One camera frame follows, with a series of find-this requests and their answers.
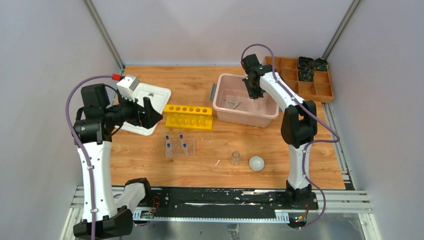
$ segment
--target white wall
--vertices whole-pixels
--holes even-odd
[[[423,238],[423,13],[365,0],[329,57],[344,150],[384,240]]]
[[[56,240],[82,183],[66,98],[118,68],[80,0],[2,1],[0,23],[0,238]]]
[[[127,65],[239,65],[254,43],[276,56],[321,57],[352,0],[93,2]]]

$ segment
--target wooden sorting box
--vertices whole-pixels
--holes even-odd
[[[284,82],[305,100],[329,103],[334,99],[330,70],[313,71],[313,82],[299,81],[299,69],[296,58],[275,57],[275,69]],[[263,64],[272,64],[270,56],[265,57]]]

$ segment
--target white tray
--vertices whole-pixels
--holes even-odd
[[[138,99],[138,104],[143,107],[143,98],[149,97],[151,105],[156,110],[156,112],[162,114],[164,112],[165,105],[168,103],[171,97],[171,90],[164,87],[149,85],[146,83],[139,83],[138,86],[134,90],[134,96]],[[147,129],[142,126],[134,126],[129,124],[128,122],[124,122],[122,126],[122,130],[140,134],[144,136],[150,136],[155,131],[158,124],[154,127]]]

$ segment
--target metal corner post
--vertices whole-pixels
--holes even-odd
[[[121,74],[124,73],[125,65],[122,62],[122,59],[114,45],[114,43],[111,40],[111,37],[108,34],[108,31],[105,28],[105,25],[102,22],[102,19],[99,16],[99,13],[96,10],[96,7],[93,4],[92,0],[82,0],[85,7],[87,8],[88,13],[90,14],[95,26],[97,27],[98,31],[100,32],[101,37],[103,38],[104,42],[106,43],[107,48],[109,49],[110,53],[112,54],[113,59],[115,60],[116,64],[121,70]]]
[[[346,14],[344,15],[343,19],[340,22],[340,25],[338,26],[337,30],[335,31],[334,35],[331,38],[330,43],[328,44],[327,48],[324,51],[324,54],[322,54],[323,59],[328,59],[331,52],[333,51],[334,47],[336,46],[337,42],[339,41],[340,36],[342,35],[343,31],[345,30],[346,26],[348,25],[349,21],[352,19],[352,16],[355,14],[356,10],[358,9],[359,4],[362,2],[362,0],[353,0],[350,4],[349,8],[347,9]]]

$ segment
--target pink plastic bin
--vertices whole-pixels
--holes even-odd
[[[278,117],[279,106],[268,93],[263,98],[250,99],[243,78],[242,75],[227,73],[219,76],[213,109],[220,121],[266,128]],[[239,105],[235,109],[228,109],[225,100]]]

